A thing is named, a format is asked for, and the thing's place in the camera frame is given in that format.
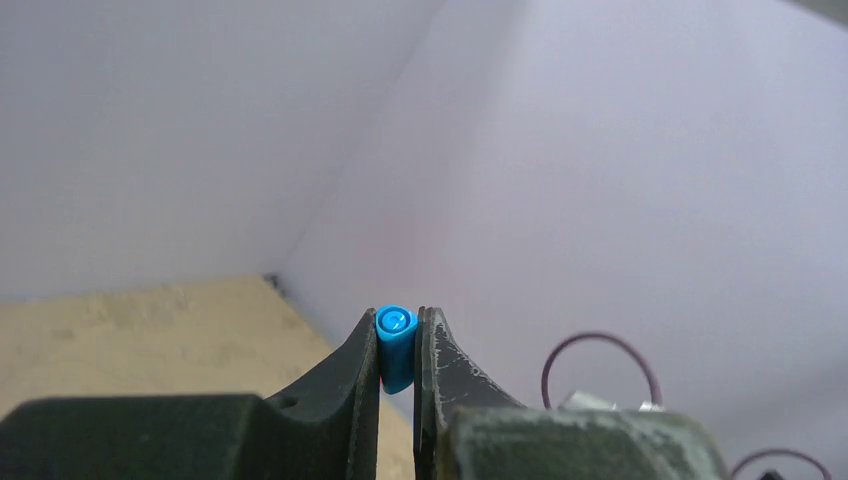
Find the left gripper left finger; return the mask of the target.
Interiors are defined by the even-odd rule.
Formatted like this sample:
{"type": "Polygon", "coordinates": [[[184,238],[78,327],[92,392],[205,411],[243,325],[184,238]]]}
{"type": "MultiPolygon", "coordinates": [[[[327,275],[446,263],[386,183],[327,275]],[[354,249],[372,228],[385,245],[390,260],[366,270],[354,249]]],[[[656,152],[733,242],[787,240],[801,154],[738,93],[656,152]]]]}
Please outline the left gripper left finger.
{"type": "Polygon", "coordinates": [[[372,479],[375,313],[279,392],[42,398],[1,422],[5,479],[372,479]]]}

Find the light blue marker cap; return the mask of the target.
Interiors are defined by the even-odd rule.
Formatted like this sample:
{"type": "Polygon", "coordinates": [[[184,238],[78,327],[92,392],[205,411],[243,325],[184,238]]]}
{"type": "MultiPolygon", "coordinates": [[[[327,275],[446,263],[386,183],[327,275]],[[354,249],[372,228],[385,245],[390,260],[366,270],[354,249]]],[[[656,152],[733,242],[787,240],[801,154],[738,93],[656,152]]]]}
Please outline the light blue marker cap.
{"type": "Polygon", "coordinates": [[[377,310],[374,325],[381,384],[387,394],[394,395],[414,382],[418,318],[405,307],[385,305],[377,310]]]}

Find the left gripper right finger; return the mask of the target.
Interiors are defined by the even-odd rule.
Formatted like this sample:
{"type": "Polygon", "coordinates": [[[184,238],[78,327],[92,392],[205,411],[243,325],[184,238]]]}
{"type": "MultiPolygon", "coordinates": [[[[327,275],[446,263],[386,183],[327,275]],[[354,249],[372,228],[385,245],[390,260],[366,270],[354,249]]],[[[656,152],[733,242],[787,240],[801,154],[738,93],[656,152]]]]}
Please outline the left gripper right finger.
{"type": "Polygon", "coordinates": [[[726,479],[716,442],[674,412],[528,408],[458,346],[443,311],[418,315],[418,479],[726,479]]]}

